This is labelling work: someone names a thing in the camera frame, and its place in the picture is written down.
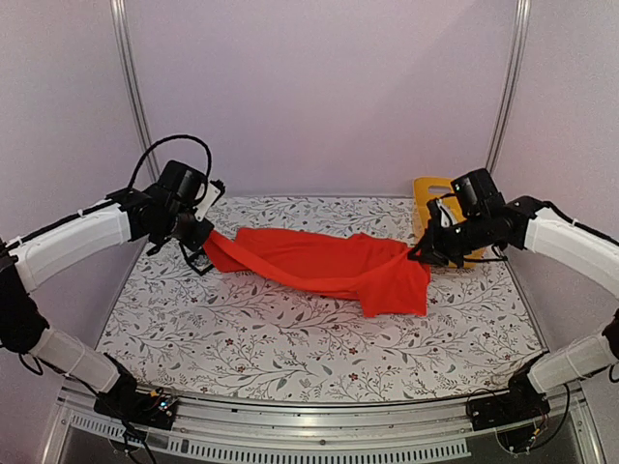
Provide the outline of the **red t-shirt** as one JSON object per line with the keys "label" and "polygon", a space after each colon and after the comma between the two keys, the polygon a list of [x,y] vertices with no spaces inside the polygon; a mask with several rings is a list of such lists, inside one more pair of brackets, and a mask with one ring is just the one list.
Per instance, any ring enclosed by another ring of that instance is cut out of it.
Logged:
{"label": "red t-shirt", "polygon": [[278,228],[241,228],[231,240],[217,231],[203,249],[222,273],[251,271],[319,296],[358,301],[367,318],[427,315],[428,265],[410,247],[367,234],[348,238]]}

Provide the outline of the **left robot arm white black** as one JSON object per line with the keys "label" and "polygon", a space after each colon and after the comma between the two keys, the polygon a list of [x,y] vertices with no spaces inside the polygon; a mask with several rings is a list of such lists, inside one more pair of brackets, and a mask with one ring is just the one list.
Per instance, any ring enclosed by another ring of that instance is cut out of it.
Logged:
{"label": "left robot arm white black", "polygon": [[[105,395],[124,420],[143,412],[136,381],[121,364],[93,347],[111,302],[114,272],[129,261],[120,247],[152,253],[177,242],[198,251],[213,230],[208,211],[223,182],[180,161],[169,162],[145,189],[120,188],[84,210],[1,246],[1,346],[52,367]],[[92,322],[95,329],[87,328]]]}

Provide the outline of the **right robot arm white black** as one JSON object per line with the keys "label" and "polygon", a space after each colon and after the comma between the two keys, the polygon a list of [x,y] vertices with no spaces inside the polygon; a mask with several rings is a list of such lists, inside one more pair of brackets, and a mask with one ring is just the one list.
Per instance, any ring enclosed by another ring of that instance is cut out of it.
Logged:
{"label": "right robot arm white black", "polygon": [[[530,195],[507,201],[491,174],[479,168],[450,183],[450,196],[463,218],[457,220],[442,197],[427,202],[429,218],[422,238],[408,257],[435,267],[460,268],[472,252],[513,249],[552,261],[618,295],[618,242],[569,217],[553,202]],[[596,375],[618,364],[618,320],[528,362],[509,380],[500,401],[507,421],[521,421],[534,410],[538,395]]]}

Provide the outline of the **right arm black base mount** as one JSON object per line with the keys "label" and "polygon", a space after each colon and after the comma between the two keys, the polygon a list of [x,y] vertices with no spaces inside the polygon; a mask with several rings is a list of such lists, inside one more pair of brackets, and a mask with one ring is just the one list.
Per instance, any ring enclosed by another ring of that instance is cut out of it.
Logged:
{"label": "right arm black base mount", "polygon": [[465,413],[475,431],[541,418],[550,412],[544,393],[525,380],[509,385],[505,391],[476,389],[466,399]]}

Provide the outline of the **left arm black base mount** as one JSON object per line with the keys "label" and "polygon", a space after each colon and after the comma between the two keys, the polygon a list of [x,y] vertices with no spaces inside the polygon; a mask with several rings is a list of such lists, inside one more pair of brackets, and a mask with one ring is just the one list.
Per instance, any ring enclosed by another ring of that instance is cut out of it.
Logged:
{"label": "left arm black base mount", "polygon": [[162,389],[138,391],[135,386],[121,385],[99,393],[94,411],[117,420],[171,430],[178,410],[178,397]]}

